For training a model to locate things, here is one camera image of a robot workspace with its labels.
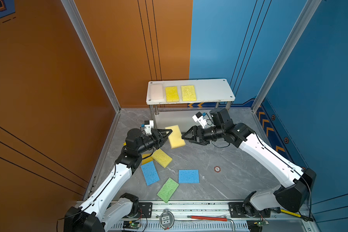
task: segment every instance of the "wall panel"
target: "wall panel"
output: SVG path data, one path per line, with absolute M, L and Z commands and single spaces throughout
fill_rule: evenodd
M 147 107 L 148 81 L 188 79 L 192 1 L 75 2 L 121 107 Z
M 114 114 L 62 3 L 16 1 L 0 19 L 0 141 L 82 187 L 0 143 L 0 157 L 61 185 L 0 159 L 0 231 L 55 230 L 83 198 Z

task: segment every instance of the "mounting plate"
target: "mounting plate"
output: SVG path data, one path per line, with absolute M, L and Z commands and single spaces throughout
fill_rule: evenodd
M 229 208 L 229 213 L 231 214 L 231 217 L 233 218 L 245 218 L 245 214 L 243 213 L 242 210 L 242 205 L 243 202 L 229 202 L 228 203 L 228 208 Z

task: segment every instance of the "white table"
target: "white table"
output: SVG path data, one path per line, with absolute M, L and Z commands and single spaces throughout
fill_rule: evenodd
M 150 99 L 150 86 L 154 84 L 162 84 L 162 91 L 164 94 L 163 100 L 152 100 Z M 183 101 L 182 99 L 182 85 L 193 85 L 195 87 L 196 92 L 196 101 Z M 167 102 L 166 101 L 166 92 L 165 87 L 169 86 L 177 86 L 178 95 L 179 95 L 179 101 L 178 102 Z M 149 81 L 148 82 L 148 88 L 147 88 L 147 98 L 146 103 L 149 105 L 149 109 L 151 112 L 151 116 L 154 120 L 155 128 L 158 126 L 156 122 L 156 115 L 159 115 L 159 111 L 157 108 L 157 105 L 160 104 L 181 104 L 181 103 L 201 103 L 201 102 L 216 102 L 215 108 L 218 107 L 219 102 L 227 102 L 226 109 L 229 109 L 231 107 L 231 103 L 235 100 L 235 96 L 232 92 L 231 87 L 229 86 L 226 79 L 201 79 L 201 80 L 180 80 L 180 81 Z M 159 125 L 160 128 L 164 126 L 170 126 L 172 125 L 179 125 L 181 130 L 183 131 L 184 128 L 188 129 L 188 125 L 196 125 L 195 121 L 193 121 L 192 116 L 188 116 L 192 113 L 186 113 L 188 115 L 185 116 L 186 120 L 184 120 L 183 117 L 180 117 L 179 114 L 180 111 L 176 111 L 175 114 L 171 113 L 171 119 L 169 120 L 159 120 L 162 122 L 162 125 Z

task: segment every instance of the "black line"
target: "black line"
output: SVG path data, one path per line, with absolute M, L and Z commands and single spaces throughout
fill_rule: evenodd
M 30 172 L 30 173 L 32 173 L 32 174 L 35 174 L 35 175 L 37 175 L 37 176 L 39 176 L 39 177 L 41 177 L 41 178 L 43 178 L 43 179 L 46 179 L 46 180 L 50 181 L 51 183 L 55 183 L 56 185 L 59 185 L 59 186 L 65 188 L 65 189 L 68 189 L 68 190 L 70 190 L 70 191 L 72 191 L 72 192 L 74 192 L 74 193 L 77 193 L 77 194 L 79 194 L 80 196 L 83 196 L 82 194 L 80 194 L 80 193 L 78 193 L 78 192 L 75 192 L 75 191 L 73 191 L 72 189 L 69 189 L 69 188 L 67 188 L 67 187 L 65 187 L 65 186 L 63 186 L 63 185 L 60 185 L 60 184 L 58 184 L 58 183 L 56 183 L 56 182 L 54 182 L 54 181 L 52 181 L 52 180 L 50 180 L 50 179 L 47 179 L 47 178 L 45 178 L 45 177 L 43 177 L 43 176 L 40 176 L 39 174 L 36 174 L 36 173 L 34 173 L 34 172 L 32 172 L 32 171 L 30 171 L 30 170 L 28 170 L 28 169 L 25 169 L 24 167 L 21 167 L 21 166 L 19 166 L 19 165 L 16 165 L 15 163 L 10 162 L 9 160 L 6 160 L 6 159 L 4 159 L 4 158 L 2 158 L 2 157 L 0 157 L 0 159 L 6 161 L 6 162 L 8 162 L 8 163 L 11 163 L 11 164 L 13 164 L 13 165 L 15 165 L 15 166 L 17 166 L 17 167 L 20 167 L 21 169 L 26 170 L 26 171 L 28 171 L 28 172 Z
M 10 13 L 10 14 L 8 14 L 8 15 L 11 15 L 11 14 L 14 14 L 14 13 L 15 13 L 15 12 Z M 8 15 L 2 16 L 2 17 L 0 17 L 0 19 L 6 17 L 6 16 L 8 16 Z
M 250 53 L 249 59 L 247 60 L 246 67 L 245 67 L 245 69 L 244 69 L 244 72 L 242 73 L 242 76 L 241 76 L 241 80 L 240 80 L 239 86 L 237 87 L 237 90 L 236 90 L 236 93 L 235 93 L 235 97 L 236 97 L 237 92 L 238 92 L 238 90 L 239 90 L 239 88 L 240 88 L 242 78 L 243 78 L 243 76 L 244 76 L 244 74 L 245 74 L 245 71 L 246 71 L 247 65 L 249 64 L 249 61 L 250 61 L 250 58 L 251 58 L 251 54 L 252 54 L 252 53 L 253 53 L 253 51 L 254 51 L 254 47 L 255 47 L 256 41 L 258 40 L 260 30 L 262 29 L 262 26 L 263 26 L 264 20 L 265 20 L 265 18 L 266 18 L 266 16 L 267 16 L 267 13 L 268 13 L 268 10 L 269 10 L 269 6 L 270 6 L 270 3 L 271 3 L 271 2 L 272 2 L 272 0 L 270 0 L 270 2 L 269 2 L 268 8 L 267 8 L 267 12 L 266 12 L 266 14 L 265 14 L 265 16 L 264 16 L 264 19 L 263 19 L 263 21 L 262 21 L 262 25 L 261 25 L 261 26 L 260 26 L 260 28 L 259 28 L 259 32 L 258 32 L 258 35 L 256 36 L 255 43 L 254 43 L 254 45 L 253 45 L 253 49 L 251 49 L 251 53 Z
M 254 5 L 254 9 L 253 9 L 253 13 L 251 14 L 250 21 L 249 21 L 249 25 L 247 26 L 247 30 L 246 30 L 246 33 L 245 33 L 244 41 L 242 42 L 242 45 L 241 45 L 241 49 L 240 49 L 240 53 L 239 53 L 239 57 L 237 58 L 237 62 L 236 62 L 236 65 L 235 65 L 235 69 L 233 70 L 233 74 L 232 74 L 231 82 L 229 82 L 229 84 L 230 84 L 230 85 L 232 84 L 233 76 L 235 75 L 235 71 L 236 71 L 237 63 L 239 62 L 239 58 L 240 58 L 240 55 L 241 55 L 241 51 L 242 51 L 242 48 L 243 48 L 243 44 L 245 43 L 245 39 L 246 39 L 246 35 L 247 35 L 247 31 L 249 30 L 249 26 L 250 26 L 250 23 L 251 23 L 251 19 L 253 18 L 253 14 L 254 14 L 255 7 L 256 7 L 256 3 L 257 3 L 257 2 L 258 2 L 258 0 L 256 0 L 256 1 L 255 1 L 255 5 Z
M 0 127 L 0 129 L 2 129 L 3 131 L 5 131 L 6 133 L 10 134 L 11 136 L 13 136 L 14 138 L 18 139 L 19 141 L 23 142 L 24 144 L 26 144 L 27 146 L 31 147 L 33 150 L 39 152 L 40 154 L 42 154 L 43 156 L 45 156 L 46 158 L 48 158 L 49 160 L 53 161 L 54 163 L 56 163 L 57 165 L 60 165 L 59 163 L 57 163 L 56 161 L 52 160 L 50 157 L 44 155 L 42 152 L 40 152 L 39 150 L 37 150 L 36 148 L 34 148 L 33 146 L 30 146 L 28 143 L 26 143 L 25 141 L 21 140 L 20 138 L 18 138 L 17 136 L 15 136 L 14 134 L 10 133 L 9 131 L 5 130 L 4 128 Z M 79 177 L 78 175 L 76 175 L 75 173 L 73 173 L 72 171 L 68 170 L 67 168 L 65 168 L 64 166 L 60 165 L 62 168 L 66 169 L 67 171 L 69 171 L 70 173 L 74 174 L 75 176 Z
M 160 53 L 158 52 L 158 39 L 157 39 L 157 29 L 156 29 L 155 7 L 153 6 L 153 0 L 152 0 L 152 9 L 153 9 L 153 19 L 154 19 L 154 21 L 155 21 L 156 42 L 157 42 L 157 53 L 158 53 L 158 65 L 160 66 L 160 77 L 161 77 L 161 80 L 162 80 Z
M 343 195 L 340 195 L 340 196 L 337 196 L 337 197 L 333 197 L 333 198 L 330 198 L 330 199 L 327 199 L 327 200 L 322 200 L 322 201 L 320 201 L 320 202 L 313 203 L 312 205 L 318 204 L 318 203 L 321 203 L 321 202 L 325 202 L 325 201 L 328 201 L 328 200 L 333 200 L 333 199 L 335 199 L 335 198 L 343 197 L 343 196 L 347 196 L 347 195 L 348 195 L 348 193 L 343 194 Z
M 320 222 L 329 222 L 329 221 L 335 221 L 335 220 L 341 220 L 341 219 L 347 219 L 348 217 L 343 217 L 343 218 L 338 218 L 338 219 L 331 219 L 331 220 L 326 220 L 326 221 L 320 221 Z
M 156 74 L 156 81 L 157 81 L 155 54 L 153 53 L 152 36 L 151 36 L 151 27 L 149 26 L 147 2 L 146 2 L 146 0 L 144 0 L 144 2 L 146 3 L 147 21 L 148 21 L 148 29 L 149 29 L 149 38 L 151 39 L 151 48 L 152 48 L 153 65 L 154 65 L 154 67 L 155 67 L 155 74 Z
M 152 73 L 151 73 L 151 66 L 149 65 L 149 58 L 148 58 L 148 50 L 147 50 L 147 44 L 146 44 L 146 37 L 144 36 L 144 29 L 143 29 L 143 21 L 142 21 L 142 15 L 141 15 L 141 8 L 139 7 L 139 1 L 136 0 L 136 2 L 138 3 L 139 15 L 141 16 L 142 31 L 143 31 L 144 45 L 146 46 L 146 53 L 147 53 L 147 60 L 148 60 L 148 67 L 149 67 L 149 74 L 151 75 L 151 81 L 153 81 L 153 80 L 152 80 Z
M 328 210 L 325 210 L 325 211 L 321 211 L 321 212 L 318 212 L 318 213 L 323 213 L 323 212 L 327 212 L 327 211 L 332 211 L 332 210 L 336 210 L 336 209 L 342 209 L 342 208 L 347 208 L 347 206 L 343 206 L 343 207 L 339 207 L 339 208 L 335 208 L 335 209 L 328 209 Z
M 0 143 L 1 143 L 1 144 L 3 144 L 3 145 L 5 145 L 5 146 L 7 146 L 7 147 L 9 147 L 9 148 L 10 148 L 10 149 L 12 149 L 13 151 L 16 151 L 16 152 L 18 152 L 19 154 L 21 154 L 21 155 L 23 155 L 23 156 L 25 156 L 25 157 L 29 158 L 30 160 L 34 161 L 35 163 L 38 163 L 38 164 L 40 164 L 41 166 L 43 166 L 43 167 L 45 167 L 45 168 L 49 169 L 50 171 L 52 171 L 52 172 L 54 172 L 54 173 L 56 173 L 56 174 L 60 175 L 61 177 L 64 177 L 64 178 L 68 179 L 67 177 L 65 177 L 65 176 L 63 176 L 63 175 L 61 175 L 61 174 L 57 173 L 56 171 L 53 171 L 52 169 L 50 169 L 50 168 L 48 168 L 47 166 L 45 166 L 45 165 L 43 165 L 43 164 L 41 164 L 41 163 L 37 162 L 37 161 L 36 161 L 36 160 L 34 160 L 34 159 L 32 159 L 32 158 L 28 157 L 27 155 L 25 155 L 25 154 L 23 154 L 23 153 L 21 153 L 21 152 L 19 152 L 19 151 L 15 150 L 15 149 L 14 149 L 14 148 L 12 148 L 11 146 L 6 145 L 5 143 L 3 143 L 3 142 L 1 142 L 1 141 L 0 141 Z M 68 179 L 68 180 L 69 180 L 69 181 L 71 181 L 72 183 L 75 183 L 75 184 L 77 184 L 78 186 L 80 186 L 80 187 L 84 188 L 83 186 L 79 185 L 78 183 L 73 182 L 73 181 L 72 181 L 72 180 L 70 180 L 70 179 Z
M 235 81 L 235 85 L 233 86 L 232 92 L 235 90 L 235 87 L 236 87 L 236 84 L 237 84 L 237 79 L 239 78 L 243 62 L 245 61 L 245 58 L 246 58 L 247 51 L 249 50 L 251 39 L 253 39 L 254 31 L 255 31 L 256 25 L 258 24 L 259 16 L 260 16 L 260 13 L 262 12 L 262 9 L 263 9 L 263 6 L 264 6 L 264 2 L 265 2 L 265 0 L 263 0 L 263 4 L 262 4 L 262 7 L 260 8 L 260 11 L 259 11 L 259 14 L 258 14 L 258 18 L 256 18 L 256 22 L 255 22 L 255 26 L 254 26 L 254 29 L 253 29 L 253 33 L 251 33 L 249 44 L 247 45 L 246 52 L 245 52 L 244 58 L 242 60 L 241 66 L 240 66 L 239 73 L 237 74 L 237 78 L 236 78 L 236 81 Z

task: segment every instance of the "table leg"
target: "table leg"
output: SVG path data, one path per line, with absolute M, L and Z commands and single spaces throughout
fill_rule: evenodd
M 231 108 L 231 103 L 232 101 L 227 101 L 227 104 L 226 104 L 226 109 L 229 110 L 229 108 Z
M 154 129 L 157 129 L 157 125 L 156 125 L 156 117 L 155 117 L 155 114 L 154 114 L 154 110 L 153 110 L 153 105 L 149 105 L 149 112 L 151 113 L 151 118 L 153 120 L 153 128 Z
M 156 114 L 156 115 L 159 114 L 157 105 L 155 105 L 155 114 Z

